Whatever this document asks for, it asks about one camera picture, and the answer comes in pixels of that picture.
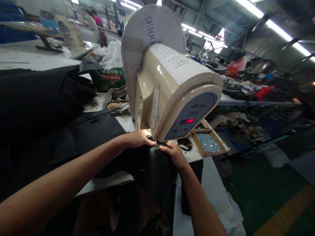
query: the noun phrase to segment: white label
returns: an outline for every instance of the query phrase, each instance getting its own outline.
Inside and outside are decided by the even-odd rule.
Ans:
[[[183,144],[181,144],[180,147],[188,150],[188,147],[184,146]]]
[[[159,88],[160,86],[154,91],[154,100],[153,100],[153,107],[152,107],[152,114],[151,114],[151,125],[150,128],[154,129],[155,122],[157,119],[157,112],[158,112],[158,99],[159,99]]]
[[[209,73],[210,69],[187,58],[184,54],[175,51],[164,44],[157,43],[150,47],[150,51],[160,61],[178,85],[188,79],[201,74]]]

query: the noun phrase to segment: fluorescent light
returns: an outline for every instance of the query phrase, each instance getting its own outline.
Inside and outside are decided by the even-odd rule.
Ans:
[[[181,24],[181,26],[183,26],[184,28],[189,29],[189,30],[191,30],[191,31],[193,31],[193,32],[196,31],[196,29],[194,29],[194,28],[192,28],[192,27],[190,27],[190,26],[188,26],[188,25]]]
[[[207,38],[214,39],[214,37],[212,37],[212,36],[209,35],[209,34],[206,34],[206,33],[202,32],[202,31],[199,31],[198,33],[201,34],[201,35],[203,35],[203,36],[206,36]]]
[[[283,37],[286,41],[290,42],[293,40],[293,38],[288,35],[283,29],[281,29],[279,26],[277,26],[272,20],[267,20],[266,25],[273,29],[278,35]]]
[[[141,5],[139,5],[139,4],[137,4],[137,3],[134,3],[134,2],[132,2],[132,1],[130,1],[130,0],[124,0],[126,3],[129,3],[129,4],[131,4],[131,5],[134,5],[134,6],[136,6],[136,7],[139,7],[139,8],[142,8],[142,6]]]
[[[253,4],[251,4],[247,0],[235,0],[239,4],[241,4],[243,7],[245,7],[247,10],[249,10],[251,13],[253,13],[255,16],[257,16],[259,19],[263,17],[263,12],[257,9]]]
[[[210,38],[207,38],[207,37],[204,37],[205,40],[208,40],[210,42],[213,42],[213,39],[210,39]]]
[[[252,12],[255,16],[258,18],[263,17],[263,13],[257,9],[253,4],[251,4],[247,0],[235,0],[242,6],[244,6],[246,9],[248,9],[250,12]],[[277,34],[279,34],[282,38],[284,38],[286,41],[291,42],[293,38],[288,35],[283,29],[281,29],[279,26],[277,26],[272,20],[267,20],[266,25],[271,28],[273,31],[275,31]],[[311,53],[305,49],[301,44],[295,43],[292,45],[296,50],[298,50],[300,53],[302,53],[304,56],[309,56]],[[315,57],[311,57],[310,60],[315,62]]]
[[[193,35],[196,35],[196,36],[202,38],[202,35],[201,35],[201,34],[197,34],[197,33],[193,32],[193,31],[191,31],[191,30],[189,30],[188,33],[191,33],[191,34],[193,34]]]
[[[299,43],[293,44],[292,47],[294,47],[296,50],[298,50],[304,56],[309,56],[311,54],[309,51],[307,51],[305,48],[303,48],[302,45]]]
[[[130,8],[130,9],[132,9],[132,10],[137,10],[137,8],[135,8],[135,7],[133,7],[133,6],[130,6],[130,5],[126,4],[126,3],[120,2],[120,4],[123,5],[123,6],[125,6],[125,7]]]

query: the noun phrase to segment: human arm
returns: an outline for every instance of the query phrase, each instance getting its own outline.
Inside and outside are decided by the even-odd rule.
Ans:
[[[227,235],[219,216],[209,203],[181,148],[174,143],[168,143],[168,145],[170,148],[160,146],[159,149],[169,154],[178,168],[185,187],[195,235]]]
[[[146,130],[118,136],[25,186],[0,204],[0,235],[35,234],[113,157],[129,147],[153,146]]]

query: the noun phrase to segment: sewing machine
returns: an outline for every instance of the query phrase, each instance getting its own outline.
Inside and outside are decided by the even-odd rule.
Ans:
[[[221,77],[185,50],[181,23],[165,6],[144,6],[125,26],[121,52],[132,119],[158,142],[186,137],[222,95]]]

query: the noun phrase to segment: cardboard box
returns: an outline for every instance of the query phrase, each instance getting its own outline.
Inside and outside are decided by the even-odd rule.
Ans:
[[[201,156],[203,157],[208,157],[208,156],[216,156],[216,155],[220,155],[223,153],[226,153],[227,151],[229,151],[230,149],[227,147],[227,145],[222,141],[222,139],[217,135],[217,133],[211,128],[211,126],[209,125],[209,123],[204,119],[203,121],[201,121],[201,123],[203,124],[203,126],[205,128],[207,128],[208,130],[210,129],[210,131],[207,131],[206,133],[210,134],[210,136],[214,139],[214,141],[220,146],[221,150],[216,151],[216,152],[210,152],[210,153],[206,153],[206,151],[204,150],[204,148],[202,147],[201,143],[199,142],[199,139],[196,135],[196,132],[200,132],[201,130],[195,129],[194,132],[192,133],[192,138],[196,143],[196,146],[199,150],[199,153]]]
[[[126,85],[123,68],[93,70],[89,74],[99,92],[107,92],[111,88],[121,88]]]

